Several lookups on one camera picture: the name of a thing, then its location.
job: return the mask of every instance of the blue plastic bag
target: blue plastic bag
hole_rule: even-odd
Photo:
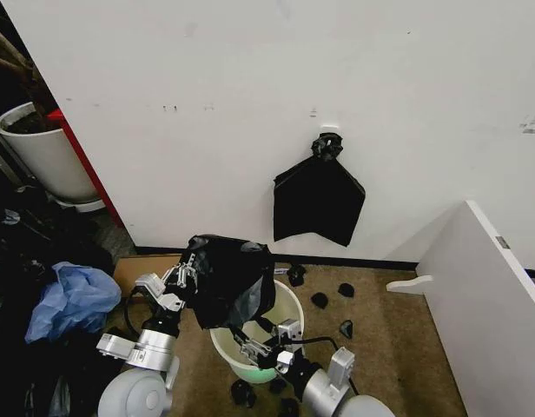
[[[69,262],[59,262],[52,268],[57,282],[46,287],[32,310],[26,342],[44,337],[54,341],[74,327],[89,333],[100,331],[107,313],[121,300],[117,283],[100,269]]]

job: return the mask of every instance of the black fabric hanging on wall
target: black fabric hanging on wall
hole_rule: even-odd
[[[342,138],[323,133],[313,156],[275,177],[274,239],[314,232],[348,246],[366,192],[337,162]]]

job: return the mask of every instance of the potted plant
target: potted plant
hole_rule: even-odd
[[[1,13],[0,24],[10,24]],[[0,70],[13,74],[30,98],[30,102],[0,116],[0,134],[59,201],[84,204],[99,200],[69,139],[48,118],[57,104],[40,71],[1,31]]]

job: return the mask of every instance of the wall baseboard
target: wall baseboard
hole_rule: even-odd
[[[135,246],[139,255],[165,255],[180,254],[184,248],[164,248],[154,246]],[[354,267],[354,268],[376,268],[395,269],[399,271],[414,271],[417,262],[405,261],[376,261],[374,259],[354,259],[354,258],[329,258],[325,256],[305,256],[305,255],[284,255],[274,254],[275,261],[287,263],[301,263],[305,265],[328,265],[332,267]],[[535,278],[535,269],[527,269],[526,273]]]

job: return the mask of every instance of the white wall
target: white wall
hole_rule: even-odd
[[[535,268],[535,0],[2,2],[137,245],[417,261],[473,198]],[[353,241],[273,243],[272,179],[328,122]]]

